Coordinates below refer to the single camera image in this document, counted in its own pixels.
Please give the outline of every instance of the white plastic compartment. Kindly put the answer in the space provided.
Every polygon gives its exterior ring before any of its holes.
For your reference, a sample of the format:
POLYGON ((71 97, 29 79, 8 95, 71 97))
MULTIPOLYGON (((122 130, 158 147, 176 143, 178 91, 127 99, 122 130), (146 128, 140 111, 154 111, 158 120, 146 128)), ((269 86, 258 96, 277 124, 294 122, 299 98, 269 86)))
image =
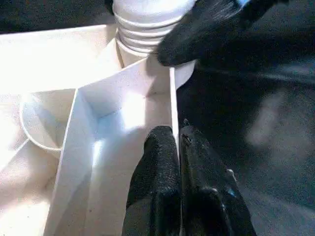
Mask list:
POLYGON ((0 93, 75 89, 120 71, 115 33, 100 25, 0 35, 0 93))
POLYGON ((154 58, 77 89, 45 235, 120 235, 131 175, 157 125, 178 136, 175 72, 154 58))

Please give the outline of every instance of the white plastic tray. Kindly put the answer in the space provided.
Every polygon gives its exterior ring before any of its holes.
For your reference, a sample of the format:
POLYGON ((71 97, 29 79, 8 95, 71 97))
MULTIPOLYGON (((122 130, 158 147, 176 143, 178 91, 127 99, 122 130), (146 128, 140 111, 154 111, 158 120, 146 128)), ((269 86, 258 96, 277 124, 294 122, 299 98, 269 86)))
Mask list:
POLYGON ((0 170, 1 235, 43 235, 58 160, 30 140, 8 157, 0 170))
MULTIPOLYGON (((161 66, 151 57, 123 68, 114 35, 114 26, 93 26, 0 37, 0 53, 5 52, 0 56, 2 62, 12 55, 5 66, 12 69, 14 58, 19 58, 18 65, 25 61, 33 65, 24 67, 28 81, 19 78, 20 72, 10 74, 9 78, 21 82, 21 86, 6 85, 7 91, 31 91, 46 97, 52 90, 68 89, 67 100, 73 97, 69 119, 65 119, 58 168, 58 159, 34 140, 26 140, 21 146, 25 158, 40 153, 42 160, 55 163, 55 172, 47 171, 37 180, 53 189, 53 193, 47 193, 47 221, 33 221, 29 227, 11 224, 25 235, 34 235, 29 228, 37 229, 35 235, 42 235, 45 228, 46 236, 120 235, 130 178, 142 156, 147 134, 157 125, 169 125, 178 140, 175 80, 185 75, 161 66)), ((47 111, 58 119, 62 114, 56 107, 58 104, 53 103, 53 109, 47 111)), ((36 118, 38 127, 42 127, 41 122, 46 120, 36 112, 28 119, 36 118)), ((41 136, 43 129, 31 130, 28 138, 37 135, 37 140, 43 141, 48 137, 41 136)), ((41 173, 37 168, 29 171, 41 173)))

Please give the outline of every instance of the white circular cup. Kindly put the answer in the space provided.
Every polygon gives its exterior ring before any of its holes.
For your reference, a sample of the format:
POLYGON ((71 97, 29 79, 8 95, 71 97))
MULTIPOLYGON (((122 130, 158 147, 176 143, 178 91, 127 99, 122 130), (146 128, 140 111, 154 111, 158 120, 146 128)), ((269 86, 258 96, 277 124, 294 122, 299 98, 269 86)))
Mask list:
POLYGON ((192 60, 180 65, 175 66, 175 87, 178 89, 184 85, 193 74, 196 60, 192 60))
POLYGON ((74 90, 56 90, 24 95, 20 121, 26 136, 38 147, 60 157, 74 90))

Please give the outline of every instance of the black surface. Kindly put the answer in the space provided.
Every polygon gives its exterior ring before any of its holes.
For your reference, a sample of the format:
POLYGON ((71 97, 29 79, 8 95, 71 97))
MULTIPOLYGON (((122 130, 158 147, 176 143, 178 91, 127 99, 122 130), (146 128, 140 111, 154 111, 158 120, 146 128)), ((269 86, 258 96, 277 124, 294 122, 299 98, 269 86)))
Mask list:
POLYGON ((258 235, 314 235, 314 87, 195 71, 177 99, 180 127, 234 171, 258 235))

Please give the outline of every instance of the white cylindrical pipe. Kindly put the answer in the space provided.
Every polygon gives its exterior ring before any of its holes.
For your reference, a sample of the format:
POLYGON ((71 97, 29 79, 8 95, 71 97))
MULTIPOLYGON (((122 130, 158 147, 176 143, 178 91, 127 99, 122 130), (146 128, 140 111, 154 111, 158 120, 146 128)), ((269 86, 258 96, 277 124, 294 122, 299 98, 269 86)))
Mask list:
MULTIPOLYGON (((195 0, 114 0, 113 11, 118 26, 116 41, 125 66, 146 58, 181 18, 195 0)), ((192 75, 195 61, 175 67, 176 88, 192 75)))

